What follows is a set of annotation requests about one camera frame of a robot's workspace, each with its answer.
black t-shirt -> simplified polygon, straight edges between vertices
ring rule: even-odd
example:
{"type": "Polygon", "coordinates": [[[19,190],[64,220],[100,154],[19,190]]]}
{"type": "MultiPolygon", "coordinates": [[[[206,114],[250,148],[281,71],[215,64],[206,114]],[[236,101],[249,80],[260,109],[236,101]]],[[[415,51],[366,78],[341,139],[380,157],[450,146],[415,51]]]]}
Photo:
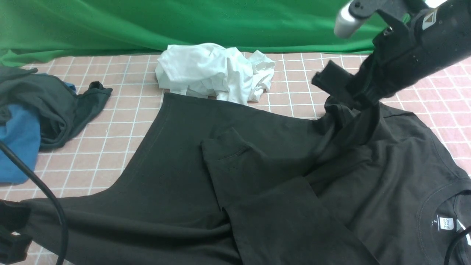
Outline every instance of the black t-shirt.
{"type": "MultiPolygon", "coordinates": [[[[166,94],[112,187],[60,199],[70,229],[67,259],[443,263],[457,224],[471,225],[466,172],[412,113],[384,105],[358,112],[332,98],[325,109],[321,119],[303,120],[166,94]]],[[[21,232],[57,253],[50,202],[22,203],[32,213],[21,232]]],[[[463,240],[451,264],[469,264],[470,253],[463,240]]]]}

fabric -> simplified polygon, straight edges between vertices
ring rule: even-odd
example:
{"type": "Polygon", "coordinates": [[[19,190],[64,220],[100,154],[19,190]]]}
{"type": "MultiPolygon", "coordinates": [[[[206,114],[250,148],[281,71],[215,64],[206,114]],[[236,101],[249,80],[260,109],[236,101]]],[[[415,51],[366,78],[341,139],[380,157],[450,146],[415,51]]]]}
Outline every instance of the fabric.
{"type": "Polygon", "coordinates": [[[249,58],[237,48],[213,43],[169,45],[158,58],[155,74],[159,88],[172,93],[247,105],[270,91],[275,62],[259,51],[249,58]]]}
{"type": "Polygon", "coordinates": [[[379,16],[349,40],[333,34],[337,13],[346,2],[0,1],[0,65],[21,66],[61,56],[149,53],[172,44],[205,42],[264,53],[371,51],[373,37],[386,27],[379,16]]]}
{"type": "MultiPolygon", "coordinates": [[[[64,83],[76,92],[75,85],[64,83]]],[[[1,109],[6,113],[4,118],[8,121],[0,125],[0,141],[34,171],[41,141],[37,109],[21,104],[11,104],[1,109]]],[[[0,183],[21,184],[27,180],[28,177],[3,152],[0,152],[0,183]]]]}
{"type": "MultiPolygon", "coordinates": [[[[36,107],[41,124],[40,148],[60,148],[101,112],[113,90],[92,82],[85,93],[76,95],[55,76],[33,75],[37,71],[0,67],[0,109],[13,103],[36,107]]],[[[0,124],[7,121],[0,119],[0,124]]]]}
{"type": "MultiPolygon", "coordinates": [[[[443,263],[456,231],[438,231],[434,221],[471,225],[466,172],[413,113],[384,105],[358,112],[333,98],[325,109],[324,117],[304,120],[165,94],[113,186],[59,199],[70,229],[67,259],[443,263]]],[[[32,212],[20,232],[57,253],[51,203],[21,203],[32,212]]],[[[451,264],[467,264],[470,250],[460,242],[451,264]]]]}

folded sleeve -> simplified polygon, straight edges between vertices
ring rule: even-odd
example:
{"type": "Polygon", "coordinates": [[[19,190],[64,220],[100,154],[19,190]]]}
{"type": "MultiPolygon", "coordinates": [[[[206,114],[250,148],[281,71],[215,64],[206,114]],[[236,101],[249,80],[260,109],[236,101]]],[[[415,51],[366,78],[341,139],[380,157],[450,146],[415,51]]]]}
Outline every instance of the folded sleeve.
{"type": "Polygon", "coordinates": [[[303,178],[224,209],[243,264],[379,265],[303,178]]]}

wrinkled fabric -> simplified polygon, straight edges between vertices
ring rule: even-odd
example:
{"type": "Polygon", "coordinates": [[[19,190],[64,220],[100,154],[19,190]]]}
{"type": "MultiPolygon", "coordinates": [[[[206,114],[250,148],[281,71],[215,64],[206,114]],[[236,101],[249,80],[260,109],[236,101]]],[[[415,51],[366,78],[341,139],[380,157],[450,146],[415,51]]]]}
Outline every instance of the wrinkled fabric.
{"type": "Polygon", "coordinates": [[[169,45],[158,62],[155,74],[161,89],[243,105],[269,92],[275,73],[275,62],[259,51],[245,58],[237,48],[213,43],[169,45]]]}

tile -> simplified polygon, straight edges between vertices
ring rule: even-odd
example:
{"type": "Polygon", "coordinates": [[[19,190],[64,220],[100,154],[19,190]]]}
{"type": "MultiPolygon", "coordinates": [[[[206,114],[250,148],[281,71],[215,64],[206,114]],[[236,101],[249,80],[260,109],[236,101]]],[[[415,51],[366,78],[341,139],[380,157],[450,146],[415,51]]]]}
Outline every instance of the tile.
{"type": "Polygon", "coordinates": [[[270,109],[272,113],[292,117],[291,106],[271,106],[270,109]]]}
{"type": "Polygon", "coordinates": [[[73,64],[75,65],[87,65],[91,63],[92,57],[74,57],[73,64]]]}
{"type": "Polygon", "coordinates": [[[151,125],[152,122],[135,123],[132,136],[145,136],[151,125]]]}
{"type": "Polygon", "coordinates": [[[421,89],[421,88],[433,88],[433,84],[432,82],[430,81],[430,78],[423,78],[421,80],[419,80],[417,83],[414,84],[414,86],[418,89],[421,89]]]}
{"type": "Polygon", "coordinates": [[[431,82],[436,88],[453,88],[454,85],[451,79],[447,76],[430,78],[431,82]]]}
{"type": "Polygon", "coordinates": [[[268,111],[270,110],[270,107],[268,106],[252,106],[253,108],[256,108],[256,109],[259,109],[259,110],[264,110],[264,111],[268,111]]]}
{"type": "Polygon", "coordinates": [[[275,62],[275,71],[284,71],[284,63],[275,62]]]}
{"type": "Polygon", "coordinates": [[[68,170],[69,168],[64,171],[45,171],[41,179],[50,189],[61,189],[69,175],[68,170]]]}
{"type": "Polygon", "coordinates": [[[160,108],[162,97],[141,97],[139,99],[139,108],[160,108]]]}
{"type": "Polygon", "coordinates": [[[128,70],[126,71],[129,73],[145,73],[147,71],[147,63],[131,63],[128,66],[128,70]]]}
{"type": "Polygon", "coordinates": [[[465,99],[471,99],[471,88],[460,88],[459,91],[465,99]]]}
{"type": "Polygon", "coordinates": [[[271,83],[270,93],[288,92],[288,84],[286,82],[271,83]]]}
{"type": "Polygon", "coordinates": [[[114,112],[112,122],[134,122],[136,109],[117,109],[114,112]]]}
{"type": "Polygon", "coordinates": [[[113,56],[111,58],[111,63],[112,64],[123,64],[123,63],[128,63],[130,61],[129,55],[120,55],[120,56],[113,56]]]}
{"type": "Polygon", "coordinates": [[[453,117],[458,123],[458,126],[470,126],[471,114],[470,113],[453,113],[453,117]]]}
{"type": "Polygon", "coordinates": [[[120,96],[140,96],[143,91],[141,84],[124,84],[120,90],[120,96]]]}
{"type": "Polygon", "coordinates": [[[401,102],[404,106],[404,110],[411,111],[414,113],[426,113],[427,110],[422,102],[401,102]]]}
{"type": "Polygon", "coordinates": [[[74,154],[52,154],[46,170],[69,170],[73,162],[74,154]]]}
{"type": "Polygon", "coordinates": [[[459,65],[455,66],[450,66],[445,69],[445,72],[448,73],[451,76],[457,76],[457,75],[467,75],[466,71],[463,69],[463,67],[459,65]]]}
{"type": "Polygon", "coordinates": [[[336,65],[342,66],[342,59],[340,59],[339,55],[337,55],[337,56],[338,57],[336,57],[336,58],[324,58],[324,59],[322,59],[322,63],[324,64],[324,66],[326,66],[329,63],[329,61],[332,61],[336,65]]]}
{"type": "Polygon", "coordinates": [[[105,142],[104,152],[125,152],[129,144],[128,137],[107,138],[105,142]]]}
{"type": "Polygon", "coordinates": [[[106,137],[109,126],[109,124],[90,123],[85,128],[83,137],[106,137]]]}
{"type": "Polygon", "coordinates": [[[468,104],[464,100],[445,101],[445,104],[448,106],[451,112],[471,111],[470,106],[468,106],[468,104]]]}
{"type": "MultiPolygon", "coordinates": [[[[45,173],[45,172],[40,172],[40,173],[35,172],[35,173],[36,173],[37,176],[41,177],[43,175],[43,173],[45,173]]],[[[38,186],[36,186],[36,184],[34,184],[33,181],[28,179],[25,183],[18,184],[18,185],[12,185],[11,189],[12,190],[24,190],[24,189],[36,189],[37,187],[38,186]]]]}
{"type": "Polygon", "coordinates": [[[63,147],[56,149],[54,152],[56,154],[75,153],[77,152],[79,143],[80,143],[80,138],[73,138],[72,140],[65,143],[63,147]]]}
{"type": "Polygon", "coordinates": [[[314,111],[315,111],[315,116],[317,118],[320,118],[325,115],[325,108],[323,104],[314,104],[314,111]]]}
{"type": "Polygon", "coordinates": [[[440,95],[435,89],[420,89],[417,90],[422,100],[441,100],[440,95]]]}
{"type": "Polygon", "coordinates": [[[268,58],[272,59],[273,61],[282,61],[283,56],[281,53],[266,53],[265,54],[268,58]]]}
{"type": "Polygon", "coordinates": [[[273,74],[273,78],[271,79],[272,82],[283,82],[286,81],[285,72],[275,72],[273,74]]]}
{"type": "Polygon", "coordinates": [[[130,136],[133,123],[111,124],[108,136],[130,136]]]}
{"type": "Polygon", "coordinates": [[[401,101],[415,101],[420,100],[414,89],[403,89],[397,93],[399,100],[401,101]]]}
{"type": "Polygon", "coordinates": [[[79,152],[80,153],[96,153],[101,152],[103,149],[103,144],[105,143],[104,138],[83,138],[80,143],[79,152]]]}
{"type": "Polygon", "coordinates": [[[432,114],[433,122],[437,127],[450,127],[456,126],[453,117],[449,113],[445,114],[432,114]]]}
{"type": "Polygon", "coordinates": [[[288,93],[284,94],[268,94],[270,105],[289,105],[290,97],[288,93]]]}
{"type": "Polygon", "coordinates": [[[50,75],[66,75],[69,70],[69,66],[52,66],[49,70],[50,75]]]}
{"type": "Polygon", "coordinates": [[[51,154],[40,153],[36,159],[36,167],[34,168],[35,171],[44,170],[48,164],[50,156],[51,154]]]}
{"type": "Polygon", "coordinates": [[[142,99],[138,97],[120,96],[116,103],[116,108],[138,108],[140,100],[142,99]]]}
{"type": "Polygon", "coordinates": [[[95,169],[98,164],[100,154],[77,154],[73,162],[72,169],[95,169]]]}
{"type": "Polygon", "coordinates": [[[143,136],[131,137],[131,140],[129,141],[129,151],[135,152],[138,149],[143,139],[144,139],[143,136]]]}
{"type": "Polygon", "coordinates": [[[345,68],[358,69],[361,65],[360,57],[342,57],[341,59],[345,68]]]}
{"type": "Polygon", "coordinates": [[[87,171],[71,171],[67,183],[65,184],[66,188],[89,188],[95,174],[94,170],[87,171]]]}
{"type": "Polygon", "coordinates": [[[471,127],[461,128],[466,140],[471,141],[471,127]]]}
{"type": "Polygon", "coordinates": [[[284,67],[286,70],[301,70],[304,71],[304,65],[302,61],[285,61],[284,67]]]}
{"type": "Polygon", "coordinates": [[[329,94],[325,92],[313,92],[311,93],[311,97],[314,104],[324,104],[329,94]]]}
{"type": "Polygon", "coordinates": [[[439,89],[439,94],[443,98],[443,100],[449,99],[461,99],[461,95],[456,88],[452,89],[439,89]]]}
{"type": "Polygon", "coordinates": [[[430,113],[448,112],[447,106],[443,101],[426,101],[424,105],[430,113]]]}
{"type": "Polygon", "coordinates": [[[451,77],[455,87],[470,87],[471,79],[469,76],[453,76],[451,77]]]}
{"type": "Polygon", "coordinates": [[[260,96],[260,99],[258,102],[249,102],[249,105],[250,106],[260,106],[260,105],[268,105],[268,95],[269,93],[263,93],[261,96],[260,96]]]}
{"type": "Polygon", "coordinates": [[[157,68],[157,63],[149,63],[147,65],[147,73],[155,73],[155,69],[157,68]]]}
{"type": "Polygon", "coordinates": [[[106,72],[107,75],[109,74],[122,74],[126,72],[126,68],[128,67],[128,64],[115,64],[115,65],[110,65],[108,67],[108,71],[106,72]]]}
{"type": "Polygon", "coordinates": [[[74,57],[61,57],[54,60],[54,65],[70,65],[74,57]]]}
{"type": "Polygon", "coordinates": [[[85,189],[64,189],[64,192],[62,193],[62,197],[80,197],[80,196],[86,196],[88,195],[89,188],[85,189]]]}
{"type": "Polygon", "coordinates": [[[96,56],[91,60],[92,65],[107,65],[111,63],[111,56],[96,56]]]}
{"type": "Polygon", "coordinates": [[[321,54],[317,52],[304,52],[301,53],[303,60],[310,60],[310,59],[319,59],[321,58],[321,54]]]}
{"type": "Polygon", "coordinates": [[[87,75],[105,75],[107,70],[108,65],[90,65],[87,75]]]}
{"type": "Polygon", "coordinates": [[[286,72],[288,81],[306,81],[306,73],[304,71],[289,71],[286,72]]]}
{"type": "Polygon", "coordinates": [[[437,130],[445,142],[466,141],[458,128],[438,128],[437,130]]]}
{"type": "Polygon", "coordinates": [[[320,71],[324,68],[321,60],[304,60],[303,63],[306,70],[320,71]]]}
{"type": "Polygon", "coordinates": [[[283,54],[283,60],[285,60],[285,61],[301,60],[301,54],[300,53],[284,53],[283,54]]]}
{"type": "Polygon", "coordinates": [[[114,110],[105,109],[102,110],[94,119],[93,122],[95,123],[109,123],[111,122],[111,117],[113,116],[114,110]]]}
{"type": "Polygon", "coordinates": [[[131,161],[133,155],[134,155],[133,152],[128,152],[128,153],[126,153],[126,158],[124,159],[123,168],[125,168],[125,167],[128,166],[128,164],[129,164],[129,162],[131,161]]]}
{"type": "Polygon", "coordinates": [[[110,187],[120,177],[121,170],[98,170],[93,179],[93,187],[110,187]]]}
{"type": "Polygon", "coordinates": [[[309,93],[292,93],[290,94],[291,104],[312,104],[311,95],[309,93]]]}
{"type": "Polygon", "coordinates": [[[136,116],[137,122],[151,122],[155,120],[159,109],[139,109],[136,116]]]}
{"type": "Polygon", "coordinates": [[[471,148],[467,143],[447,143],[447,148],[453,157],[470,157],[471,148]]]}
{"type": "Polygon", "coordinates": [[[142,86],[143,96],[162,96],[163,89],[160,89],[157,84],[145,84],[142,86]]]}
{"type": "Polygon", "coordinates": [[[145,74],[125,74],[124,81],[125,84],[142,84],[144,81],[145,74]]]}
{"type": "Polygon", "coordinates": [[[157,76],[155,73],[147,73],[146,76],[144,77],[144,83],[146,84],[157,84],[157,76]]]}
{"type": "Polygon", "coordinates": [[[31,199],[33,194],[33,190],[10,190],[7,195],[7,200],[22,201],[24,199],[31,199]]]}
{"type": "Polygon", "coordinates": [[[425,123],[425,125],[427,125],[428,127],[434,127],[434,124],[432,122],[432,118],[430,117],[429,114],[417,114],[417,117],[423,122],[425,123]]]}
{"type": "Polygon", "coordinates": [[[293,106],[294,117],[312,117],[314,116],[314,109],[312,105],[297,105],[293,106]]]}
{"type": "Polygon", "coordinates": [[[471,159],[469,158],[459,158],[455,159],[456,164],[460,168],[462,168],[466,173],[470,174],[471,173],[471,159]]]}
{"type": "Polygon", "coordinates": [[[104,86],[113,86],[121,84],[123,82],[124,74],[106,74],[103,85],[104,86]]]}
{"type": "Polygon", "coordinates": [[[82,85],[82,81],[83,81],[83,76],[81,75],[66,75],[62,81],[65,81],[65,82],[68,82],[68,83],[72,83],[74,84],[75,86],[81,86],[82,85]]]}
{"type": "Polygon", "coordinates": [[[108,101],[105,104],[104,109],[115,109],[116,108],[116,102],[118,101],[118,97],[116,96],[111,96],[108,101]]]}
{"type": "Polygon", "coordinates": [[[150,55],[133,55],[131,56],[131,63],[147,63],[150,55]]]}
{"type": "Polygon", "coordinates": [[[121,168],[126,153],[103,153],[101,154],[98,169],[121,168]]]}
{"type": "Polygon", "coordinates": [[[306,81],[302,82],[289,82],[289,92],[309,92],[309,86],[306,81]]]}

